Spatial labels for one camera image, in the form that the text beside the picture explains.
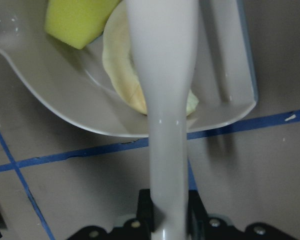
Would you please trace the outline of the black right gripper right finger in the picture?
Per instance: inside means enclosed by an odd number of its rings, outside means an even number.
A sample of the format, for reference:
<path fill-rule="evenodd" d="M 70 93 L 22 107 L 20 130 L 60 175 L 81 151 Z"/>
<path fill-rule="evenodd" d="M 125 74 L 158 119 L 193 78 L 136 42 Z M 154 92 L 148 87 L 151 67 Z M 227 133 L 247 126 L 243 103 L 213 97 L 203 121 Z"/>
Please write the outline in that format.
<path fill-rule="evenodd" d="M 293 240 L 294 237 L 263 222 L 239 230 L 225 218 L 209 215 L 198 191 L 188 191 L 188 231 L 192 240 Z"/>

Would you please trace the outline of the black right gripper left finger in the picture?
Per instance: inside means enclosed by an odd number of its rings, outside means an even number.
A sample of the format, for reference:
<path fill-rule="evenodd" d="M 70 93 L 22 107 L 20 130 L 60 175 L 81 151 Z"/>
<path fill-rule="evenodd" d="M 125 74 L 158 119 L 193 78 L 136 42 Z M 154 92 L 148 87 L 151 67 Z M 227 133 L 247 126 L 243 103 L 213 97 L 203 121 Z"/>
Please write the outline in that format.
<path fill-rule="evenodd" d="M 136 215 L 124 217 L 111 231 L 98 225 L 82 227 L 70 240 L 159 240 L 158 226 L 155 225 L 155 205 L 151 191 L 141 189 L 138 192 Z"/>

